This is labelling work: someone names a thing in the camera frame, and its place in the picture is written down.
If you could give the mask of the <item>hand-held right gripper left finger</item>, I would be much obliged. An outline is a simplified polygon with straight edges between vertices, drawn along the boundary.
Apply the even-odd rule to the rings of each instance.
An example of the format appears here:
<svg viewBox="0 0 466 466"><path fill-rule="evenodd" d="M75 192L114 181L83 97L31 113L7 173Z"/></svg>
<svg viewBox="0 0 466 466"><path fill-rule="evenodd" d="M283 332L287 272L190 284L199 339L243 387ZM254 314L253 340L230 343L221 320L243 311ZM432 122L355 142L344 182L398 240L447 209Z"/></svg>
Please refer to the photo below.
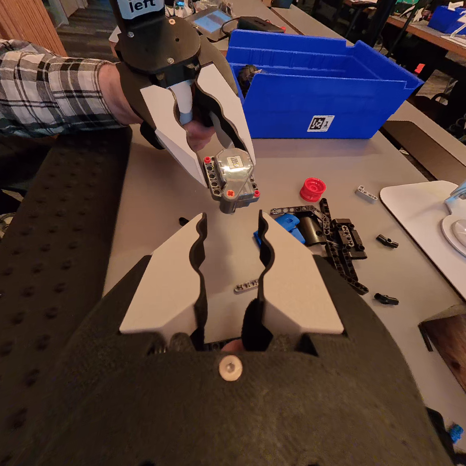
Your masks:
<svg viewBox="0 0 466 466"><path fill-rule="evenodd" d="M205 279L207 214L200 213L153 251L119 327L122 334L194 335L204 342L208 317Z"/></svg>

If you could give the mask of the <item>grey desk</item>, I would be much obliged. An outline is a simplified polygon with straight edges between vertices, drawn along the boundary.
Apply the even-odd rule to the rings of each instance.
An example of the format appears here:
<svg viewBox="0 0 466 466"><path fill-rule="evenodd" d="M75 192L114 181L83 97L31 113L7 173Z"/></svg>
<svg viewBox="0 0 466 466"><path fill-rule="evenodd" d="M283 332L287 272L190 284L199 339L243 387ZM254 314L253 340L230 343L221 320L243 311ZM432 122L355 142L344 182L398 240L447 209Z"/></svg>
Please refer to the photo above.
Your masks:
<svg viewBox="0 0 466 466"><path fill-rule="evenodd" d="M404 353L425 404L446 423L465 428L465 392L439 353L427 350L418 329L420 322L463 300L381 202L368 203L354 192L359 185L378 194L388 186L426 181L381 133L369 140L255 139L260 199L227 215L170 154L148 145L137 125L132 129L104 293L179 229L179 217L206 212L206 260L201 268L208 296L206 341L238 337L255 294L235 294L233 288L263 270L253 239L259 209L269 213L273 207L303 205L299 191L304 180L319 178L327 185L332 215L350 218L366 248L368 258L355 264L359 281L370 291L363 299ZM399 247L383 246L376 241L379 234ZM376 293L397 298L399 305L380 304Z"/></svg>

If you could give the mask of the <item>printed toy set box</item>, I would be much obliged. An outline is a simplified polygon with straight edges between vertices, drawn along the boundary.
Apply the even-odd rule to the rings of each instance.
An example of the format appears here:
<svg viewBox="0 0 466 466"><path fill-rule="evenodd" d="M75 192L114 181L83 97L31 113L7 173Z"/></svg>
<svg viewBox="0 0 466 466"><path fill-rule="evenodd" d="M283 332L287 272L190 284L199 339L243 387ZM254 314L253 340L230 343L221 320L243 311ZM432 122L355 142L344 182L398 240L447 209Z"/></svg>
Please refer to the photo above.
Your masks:
<svg viewBox="0 0 466 466"><path fill-rule="evenodd" d="M466 305L453 305L418 324L428 351L435 348L466 390Z"/></svg>

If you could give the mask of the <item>tablet device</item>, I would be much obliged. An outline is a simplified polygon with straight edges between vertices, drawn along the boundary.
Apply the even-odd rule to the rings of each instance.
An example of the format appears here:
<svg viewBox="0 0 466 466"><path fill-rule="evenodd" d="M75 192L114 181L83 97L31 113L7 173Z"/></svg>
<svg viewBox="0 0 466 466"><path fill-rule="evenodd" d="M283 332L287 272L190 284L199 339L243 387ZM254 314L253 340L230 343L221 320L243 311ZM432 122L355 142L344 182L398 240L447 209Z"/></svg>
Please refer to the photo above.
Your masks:
<svg viewBox="0 0 466 466"><path fill-rule="evenodd" d="M221 26L230 21L232 17L222 10L215 9L208 11L205 14L201 14L192 20L192 23L197 27L208 33L214 33L220 31Z"/></svg>

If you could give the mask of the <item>black beam frame assembly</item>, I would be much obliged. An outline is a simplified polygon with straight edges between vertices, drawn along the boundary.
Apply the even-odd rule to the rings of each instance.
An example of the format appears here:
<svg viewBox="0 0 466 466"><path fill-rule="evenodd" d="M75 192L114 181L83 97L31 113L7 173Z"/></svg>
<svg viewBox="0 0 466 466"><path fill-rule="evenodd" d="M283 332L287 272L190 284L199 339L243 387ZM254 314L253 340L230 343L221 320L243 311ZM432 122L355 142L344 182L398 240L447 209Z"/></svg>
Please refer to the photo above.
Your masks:
<svg viewBox="0 0 466 466"><path fill-rule="evenodd" d="M299 219L301 216L313 216L320 223L326 239L326 244L320 245L326 253L325 259L358 294L369 293L369 289L359 282L353 265L355 260L367 259L362 240L350 219L332 217L326 198L320 199L318 207L279 207L272 208L269 213L276 218L285 213Z"/></svg>

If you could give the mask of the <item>blue plastic bin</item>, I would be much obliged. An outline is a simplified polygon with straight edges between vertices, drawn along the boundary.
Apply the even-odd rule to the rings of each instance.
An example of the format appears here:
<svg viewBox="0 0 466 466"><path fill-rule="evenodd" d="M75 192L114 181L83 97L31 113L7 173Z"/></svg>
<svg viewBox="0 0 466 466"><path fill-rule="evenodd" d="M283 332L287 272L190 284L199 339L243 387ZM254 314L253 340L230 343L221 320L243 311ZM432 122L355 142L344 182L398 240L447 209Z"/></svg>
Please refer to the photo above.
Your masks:
<svg viewBox="0 0 466 466"><path fill-rule="evenodd" d="M226 59L259 69L240 91L255 139L370 139L423 85L362 41L235 30Z"/></svg>

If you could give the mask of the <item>black curved toy shell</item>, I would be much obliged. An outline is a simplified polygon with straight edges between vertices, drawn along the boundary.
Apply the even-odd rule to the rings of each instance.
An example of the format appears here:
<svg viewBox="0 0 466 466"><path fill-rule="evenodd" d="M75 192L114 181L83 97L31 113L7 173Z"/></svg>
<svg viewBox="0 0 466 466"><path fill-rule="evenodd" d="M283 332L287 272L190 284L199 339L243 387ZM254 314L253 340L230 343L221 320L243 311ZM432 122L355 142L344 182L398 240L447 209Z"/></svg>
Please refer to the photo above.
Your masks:
<svg viewBox="0 0 466 466"><path fill-rule="evenodd" d="M298 230L305 240L307 247L326 244L326 239L320 223L313 216L301 216Z"/></svg>

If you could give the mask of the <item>person's left hand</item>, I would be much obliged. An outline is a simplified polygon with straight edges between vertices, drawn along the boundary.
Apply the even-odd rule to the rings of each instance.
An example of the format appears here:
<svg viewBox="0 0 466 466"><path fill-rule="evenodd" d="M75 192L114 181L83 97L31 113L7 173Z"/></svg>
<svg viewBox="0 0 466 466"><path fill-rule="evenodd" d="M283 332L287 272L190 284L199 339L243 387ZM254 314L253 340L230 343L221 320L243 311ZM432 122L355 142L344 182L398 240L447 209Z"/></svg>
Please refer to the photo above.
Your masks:
<svg viewBox="0 0 466 466"><path fill-rule="evenodd" d="M201 122L194 119L183 125L183 128L187 133L187 140L191 149L196 153L203 149L215 134L215 128L213 126L206 127Z"/></svg>

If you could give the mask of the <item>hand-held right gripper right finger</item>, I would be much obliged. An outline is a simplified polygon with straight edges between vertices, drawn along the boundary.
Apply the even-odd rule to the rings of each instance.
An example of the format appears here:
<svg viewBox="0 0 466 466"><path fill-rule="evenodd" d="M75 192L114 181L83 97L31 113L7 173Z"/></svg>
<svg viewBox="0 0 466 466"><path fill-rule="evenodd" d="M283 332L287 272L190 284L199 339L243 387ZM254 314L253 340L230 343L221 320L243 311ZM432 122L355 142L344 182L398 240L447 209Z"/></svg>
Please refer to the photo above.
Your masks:
<svg viewBox="0 0 466 466"><path fill-rule="evenodd" d="M245 350L266 351L277 343L294 351L311 334L343 335L344 325L311 251L262 210L258 234L264 269L257 297L244 314Z"/></svg>

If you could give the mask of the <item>person's left forearm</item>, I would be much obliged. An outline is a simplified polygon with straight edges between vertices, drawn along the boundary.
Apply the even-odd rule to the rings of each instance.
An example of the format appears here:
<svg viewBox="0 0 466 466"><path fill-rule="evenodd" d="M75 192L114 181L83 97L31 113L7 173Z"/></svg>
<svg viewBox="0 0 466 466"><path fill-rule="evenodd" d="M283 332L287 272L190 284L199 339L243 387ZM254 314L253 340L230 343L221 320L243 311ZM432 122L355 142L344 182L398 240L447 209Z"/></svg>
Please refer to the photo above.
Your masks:
<svg viewBox="0 0 466 466"><path fill-rule="evenodd" d="M0 133L45 137L140 124L116 64L0 41Z"/></svg>

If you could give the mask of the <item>red wheel hub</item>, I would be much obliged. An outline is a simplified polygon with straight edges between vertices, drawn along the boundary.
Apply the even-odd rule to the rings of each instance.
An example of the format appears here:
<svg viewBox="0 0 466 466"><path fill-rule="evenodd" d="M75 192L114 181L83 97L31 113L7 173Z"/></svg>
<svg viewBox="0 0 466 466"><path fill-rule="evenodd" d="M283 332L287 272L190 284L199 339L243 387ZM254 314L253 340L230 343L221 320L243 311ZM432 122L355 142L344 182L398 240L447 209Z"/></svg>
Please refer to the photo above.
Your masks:
<svg viewBox="0 0 466 466"><path fill-rule="evenodd" d="M327 186L322 180L311 177L305 179L299 194L304 201L315 203L320 200L326 189Z"/></svg>

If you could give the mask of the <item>grey toy motor block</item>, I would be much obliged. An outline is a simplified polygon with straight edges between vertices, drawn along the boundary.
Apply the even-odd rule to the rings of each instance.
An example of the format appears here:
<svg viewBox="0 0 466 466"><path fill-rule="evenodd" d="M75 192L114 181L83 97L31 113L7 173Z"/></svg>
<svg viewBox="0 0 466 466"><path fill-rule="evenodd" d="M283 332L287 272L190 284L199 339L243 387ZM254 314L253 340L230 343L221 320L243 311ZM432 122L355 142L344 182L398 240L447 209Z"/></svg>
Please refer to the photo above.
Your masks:
<svg viewBox="0 0 466 466"><path fill-rule="evenodd" d="M221 150L202 161L207 186L224 214L233 214L259 200L260 192L253 176L254 163L247 151Z"/></svg>

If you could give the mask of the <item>black power adapter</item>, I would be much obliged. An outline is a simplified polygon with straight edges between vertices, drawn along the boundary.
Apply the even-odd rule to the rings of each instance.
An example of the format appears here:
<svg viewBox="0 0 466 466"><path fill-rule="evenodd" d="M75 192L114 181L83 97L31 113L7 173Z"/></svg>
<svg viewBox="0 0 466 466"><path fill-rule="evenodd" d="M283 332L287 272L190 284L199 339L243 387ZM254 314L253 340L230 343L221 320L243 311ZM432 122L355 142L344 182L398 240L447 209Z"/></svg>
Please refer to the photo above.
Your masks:
<svg viewBox="0 0 466 466"><path fill-rule="evenodd" d="M270 20L263 20L256 16L240 16L237 18L237 29L267 33L285 33L285 26L276 26Z"/></svg>

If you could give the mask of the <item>small blue bin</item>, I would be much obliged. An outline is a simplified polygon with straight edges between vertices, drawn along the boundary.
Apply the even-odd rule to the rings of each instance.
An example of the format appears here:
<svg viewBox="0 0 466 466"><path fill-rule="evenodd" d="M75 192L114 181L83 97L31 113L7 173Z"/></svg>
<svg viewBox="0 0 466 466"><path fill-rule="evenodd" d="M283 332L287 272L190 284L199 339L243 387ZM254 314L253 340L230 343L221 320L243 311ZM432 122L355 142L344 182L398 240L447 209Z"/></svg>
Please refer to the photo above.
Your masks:
<svg viewBox="0 0 466 466"><path fill-rule="evenodd" d="M466 9L456 7L454 9L447 6L438 6L428 22L428 27L444 34L465 35L466 29Z"/></svg>

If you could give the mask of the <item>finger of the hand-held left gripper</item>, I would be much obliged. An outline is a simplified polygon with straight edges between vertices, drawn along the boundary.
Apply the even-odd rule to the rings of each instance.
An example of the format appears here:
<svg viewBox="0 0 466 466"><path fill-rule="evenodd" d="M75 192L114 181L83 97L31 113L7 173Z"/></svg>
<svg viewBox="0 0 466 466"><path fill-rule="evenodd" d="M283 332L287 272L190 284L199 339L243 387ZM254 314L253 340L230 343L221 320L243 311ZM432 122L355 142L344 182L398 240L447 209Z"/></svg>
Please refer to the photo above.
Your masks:
<svg viewBox="0 0 466 466"><path fill-rule="evenodd" d="M255 153L240 98L227 83L215 64L203 66L195 80L198 100L219 120L219 127L235 148L249 154L253 165Z"/></svg>
<svg viewBox="0 0 466 466"><path fill-rule="evenodd" d="M183 125L193 120L191 85L172 85L168 88L147 85L141 87L140 92L161 145L186 172L207 187L198 155L191 149L183 128Z"/></svg>

